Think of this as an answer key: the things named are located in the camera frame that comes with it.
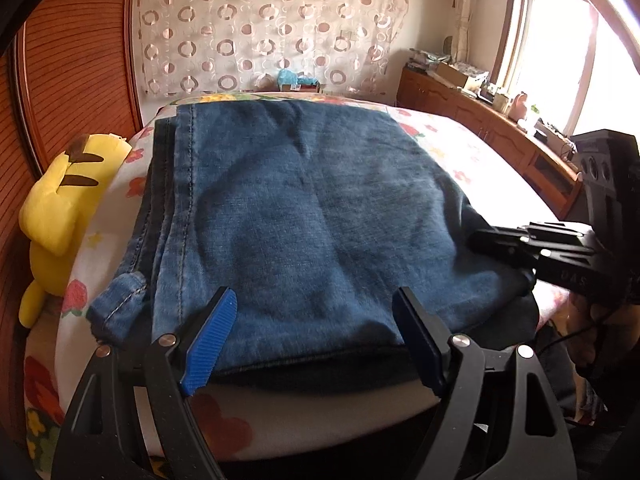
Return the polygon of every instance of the metal screw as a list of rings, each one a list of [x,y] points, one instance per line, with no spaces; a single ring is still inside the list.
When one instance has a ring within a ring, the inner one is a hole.
[[[100,345],[95,349],[95,355],[97,357],[107,357],[111,353],[111,347],[109,345]]]
[[[173,346],[175,345],[175,335],[173,334],[164,334],[160,336],[160,339],[158,339],[158,344],[160,346]]]
[[[460,346],[462,348],[471,344],[471,340],[464,334],[456,334],[451,338],[451,341],[455,346]]]
[[[533,349],[527,345],[518,346],[518,354],[525,359],[531,359],[533,357]]]

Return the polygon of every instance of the sheer curtain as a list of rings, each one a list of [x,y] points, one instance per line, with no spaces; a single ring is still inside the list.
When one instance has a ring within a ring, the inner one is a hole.
[[[151,94],[272,88],[282,68],[375,97],[408,0],[137,0]]]
[[[456,0],[456,30],[453,35],[451,54],[454,61],[466,61],[469,53],[469,24],[476,0]]]

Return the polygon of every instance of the person's hand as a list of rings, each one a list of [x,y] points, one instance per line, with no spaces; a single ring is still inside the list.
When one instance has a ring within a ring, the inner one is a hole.
[[[589,306],[583,296],[571,293],[568,299],[567,332],[576,332],[594,320],[604,316],[608,310],[597,304]],[[614,364],[624,357],[640,338],[640,305],[623,305],[604,321],[607,337],[598,356],[599,365]],[[569,357],[575,365],[585,367],[596,359],[596,328],[566,341]]]

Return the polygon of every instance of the jeans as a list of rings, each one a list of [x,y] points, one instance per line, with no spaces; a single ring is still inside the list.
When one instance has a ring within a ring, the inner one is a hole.
[[[148,344],[226,285],[238,318],[215,380],[336,392],[415,378],[391,314],[401,285],[485,347],[532,337],[530,280],[466,248],[486,221],[388,115],[183,105],[155,135],[134,235],[89,309],[98,338]]]

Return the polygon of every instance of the wooden headboard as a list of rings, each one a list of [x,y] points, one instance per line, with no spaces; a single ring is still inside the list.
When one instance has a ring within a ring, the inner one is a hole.
[[[31,281],[17,215],[35,180],[81,133],[141,128],[132,81],[130,0],[41,0],[0,58],[0,422],[24,442],[17,322]]]

